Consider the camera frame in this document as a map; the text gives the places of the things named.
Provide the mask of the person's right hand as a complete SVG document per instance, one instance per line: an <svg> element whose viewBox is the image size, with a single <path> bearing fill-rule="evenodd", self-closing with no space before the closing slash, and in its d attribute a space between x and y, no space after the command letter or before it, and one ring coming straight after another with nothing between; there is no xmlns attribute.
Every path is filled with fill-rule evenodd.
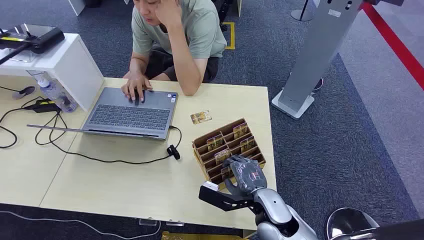
<svg viewBox="0 0 424 240"><path fill-rule="evenodd" d="M124 96L131 101L144 100L144 90L152 90L153 87L142 73L130 73L127 72L124 76L127 82L121 87Z"/></svg>

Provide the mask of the person's left hand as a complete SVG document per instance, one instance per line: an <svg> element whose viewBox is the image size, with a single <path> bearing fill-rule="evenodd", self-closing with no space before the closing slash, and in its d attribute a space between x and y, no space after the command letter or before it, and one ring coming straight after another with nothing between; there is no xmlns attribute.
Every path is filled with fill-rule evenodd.
<svg viewBox="0 0 424 240"><path fill-rule="evenodd" d="M179 0L161 0L155 9L156 16L167 29L182 26L182 8Z"/></svg>

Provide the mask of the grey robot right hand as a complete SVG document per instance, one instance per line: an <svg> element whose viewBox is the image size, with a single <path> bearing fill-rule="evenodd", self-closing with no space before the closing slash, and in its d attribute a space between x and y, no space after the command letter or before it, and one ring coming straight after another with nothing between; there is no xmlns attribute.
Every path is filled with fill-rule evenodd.
<svg viewBox="0 0 424 240"><path fill-rule="evenodd" d="M242 155L232 155L223 161L224 168L229 167L237 185L227 178L225 186L232 195L247 196L258 189L267 188L267 179L257 160Z"/></svg>

